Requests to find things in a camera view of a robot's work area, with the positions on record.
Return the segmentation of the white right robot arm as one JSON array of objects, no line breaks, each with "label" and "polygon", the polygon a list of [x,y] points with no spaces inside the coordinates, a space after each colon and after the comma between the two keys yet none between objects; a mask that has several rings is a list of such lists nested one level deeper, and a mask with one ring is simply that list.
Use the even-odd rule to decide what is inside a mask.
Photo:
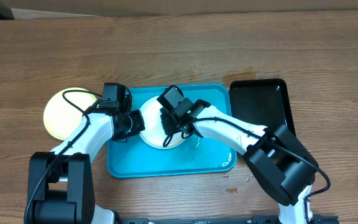
[{"label": "white right robot arm", "polygon": [[222,113],[204,100],[157,100],[163,115],[170,116],[169,136],[176,132],[196,134],[234,149],[262,189],[278,202],[281,223],[311,222],[313,214],[306,197],[318,163],[286,126],[271,131]]}]

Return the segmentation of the yellow plate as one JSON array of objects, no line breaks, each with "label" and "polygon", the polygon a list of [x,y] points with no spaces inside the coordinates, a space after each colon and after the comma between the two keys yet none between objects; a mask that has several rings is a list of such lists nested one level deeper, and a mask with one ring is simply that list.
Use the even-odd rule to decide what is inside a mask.
[{"label": "yellow plate", "polygon": [[[62,141],[66,140],[82,121],[82,112],[63,99],[63,93],[68,90],[84,89],[73,87],[59,91],[47,103],[43,116],[48,133]],[[69,92],[65,97],[83,111],[96,101],[94,95],[83,92]]]}]

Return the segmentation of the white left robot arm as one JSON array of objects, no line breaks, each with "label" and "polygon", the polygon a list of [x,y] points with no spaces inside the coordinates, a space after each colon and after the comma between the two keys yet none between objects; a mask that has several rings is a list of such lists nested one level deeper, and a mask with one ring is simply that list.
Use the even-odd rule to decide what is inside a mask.
[{"label": "white left robot arm", "polygon": [[114,212],[95,202],[91,163],[105,142],[126,141],[144,129],[139,110],[94,102],[61,145],[30,158],[24,223],[114,223]]}]

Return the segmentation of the white plate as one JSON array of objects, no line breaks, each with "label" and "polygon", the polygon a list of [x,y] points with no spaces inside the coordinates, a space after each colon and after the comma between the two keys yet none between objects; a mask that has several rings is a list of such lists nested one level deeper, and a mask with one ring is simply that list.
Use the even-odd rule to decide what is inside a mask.
[{"label": "white plate", "polygon": [[181,145],[185,139],[180,133],[173,135],[167,147],[163,147],[163,142],[167,135],[162,126],[160,109],[162,105],[157,101],[158,96],[154,96],[147,100],[141,107],[140,112],[144,120],[145,129],[140,132],[140,137],[149,146],[157,149],[170,149]]}]

